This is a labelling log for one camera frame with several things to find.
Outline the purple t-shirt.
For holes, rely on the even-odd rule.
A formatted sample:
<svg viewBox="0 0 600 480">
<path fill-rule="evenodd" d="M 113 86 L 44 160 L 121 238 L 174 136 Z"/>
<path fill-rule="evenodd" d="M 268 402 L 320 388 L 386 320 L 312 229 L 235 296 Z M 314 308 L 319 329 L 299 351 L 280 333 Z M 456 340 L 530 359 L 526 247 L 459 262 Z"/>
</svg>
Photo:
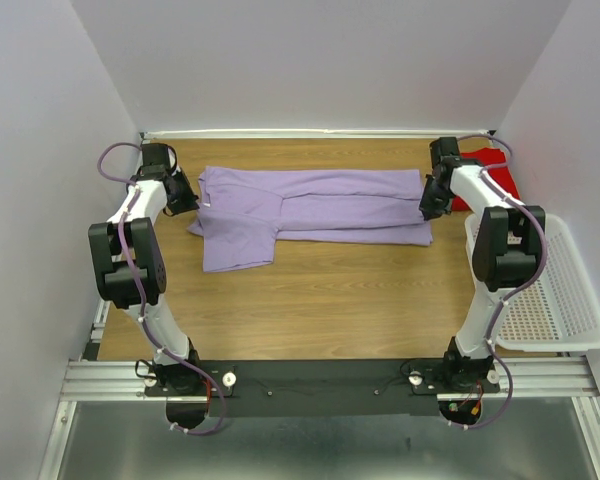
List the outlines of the purple t-shirt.
<svg viewBox="0 0 600 480">
<path fill-rule="evenodd" d="M 268 265 L 279 240 L 428 247 L 430 224 L 416 170 L 249 171 L 208 167 L 190 233 L 203 270 Z"/>
</svg>

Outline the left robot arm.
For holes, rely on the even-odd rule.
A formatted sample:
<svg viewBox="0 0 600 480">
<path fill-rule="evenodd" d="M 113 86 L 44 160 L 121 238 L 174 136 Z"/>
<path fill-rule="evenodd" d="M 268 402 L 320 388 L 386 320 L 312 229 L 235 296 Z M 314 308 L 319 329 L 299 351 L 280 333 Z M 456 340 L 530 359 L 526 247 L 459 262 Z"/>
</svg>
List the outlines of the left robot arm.
<svg viewBox="0 0 600 480">
<path fill-rule="evenodd" d="M 126 180 L 127 195 L 107 221 L 88 229 L 100 297 L 135 321 L 152 349 L 148 387 L 159 394 L 193 396 L 207 386 L 199 357 L 165 298 L 166 266 L 154 223 L 167 207 L 165 179 Z"/>
</svg>

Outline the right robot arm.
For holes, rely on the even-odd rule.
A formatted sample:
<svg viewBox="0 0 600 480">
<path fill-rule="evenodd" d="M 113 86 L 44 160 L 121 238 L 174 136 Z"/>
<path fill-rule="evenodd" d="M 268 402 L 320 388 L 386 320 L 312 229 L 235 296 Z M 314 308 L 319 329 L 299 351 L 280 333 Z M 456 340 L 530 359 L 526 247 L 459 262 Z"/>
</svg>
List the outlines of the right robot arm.
<svg viewBox="0 0 600 480">
<path fill-rule="evenodd" d="M 463 326 L 438 368 L 449 390 L 485 380 L 496 358 L 495 337 L 513 300 L 541 275 L 547 261 L 545 212 L 500 187 L 475 160 L 447 155 L 432 163 L 420 211 L 426 220 L 451 212 L 459 197 L 479 220 L 471 254 L 478 285 Z"/>
</svg>

